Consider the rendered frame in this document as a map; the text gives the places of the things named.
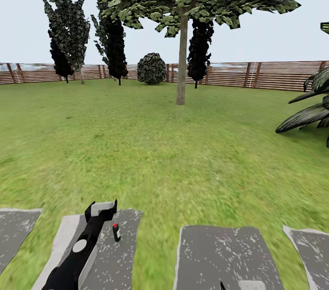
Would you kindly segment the pesticide atomizer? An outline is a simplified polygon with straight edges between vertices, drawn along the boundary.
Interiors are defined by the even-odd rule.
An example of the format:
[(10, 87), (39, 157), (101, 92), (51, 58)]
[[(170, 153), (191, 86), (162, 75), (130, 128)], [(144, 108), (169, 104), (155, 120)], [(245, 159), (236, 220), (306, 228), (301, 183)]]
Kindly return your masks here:
[(116, 242), (119, 242), (120, 239), (121, 239), (120, 230), (119, 230), (119, 225), (114, 225), (112, 229), (113, 229), (113, 233), (114, 233), (115, 241), (116, 241)]

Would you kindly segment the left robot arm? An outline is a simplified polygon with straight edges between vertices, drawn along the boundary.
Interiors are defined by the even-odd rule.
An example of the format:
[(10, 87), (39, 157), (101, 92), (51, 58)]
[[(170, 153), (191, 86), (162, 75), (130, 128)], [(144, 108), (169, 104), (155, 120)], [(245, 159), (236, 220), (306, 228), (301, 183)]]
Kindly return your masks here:
[(117, 213), (116, 201), (91, 204), (85, 210), (87, 222), (71, 254), (55, 267), (42, 290), (80, 290), (97, 256), (97, 239), (105, 221)]

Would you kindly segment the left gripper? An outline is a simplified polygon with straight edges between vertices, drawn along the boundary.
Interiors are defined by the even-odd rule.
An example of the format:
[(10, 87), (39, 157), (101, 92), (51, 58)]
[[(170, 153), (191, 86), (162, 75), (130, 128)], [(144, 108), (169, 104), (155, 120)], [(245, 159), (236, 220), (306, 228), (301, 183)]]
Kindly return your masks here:
[(89, 225), (96, 225), (102, 230), (105, 221), (113, 219), (113, 214), (117, 213), (117, 199), (113, 208), (102, 210), (98, 216), (91, 216), (91, 205), (85, 210), (86, 228)]

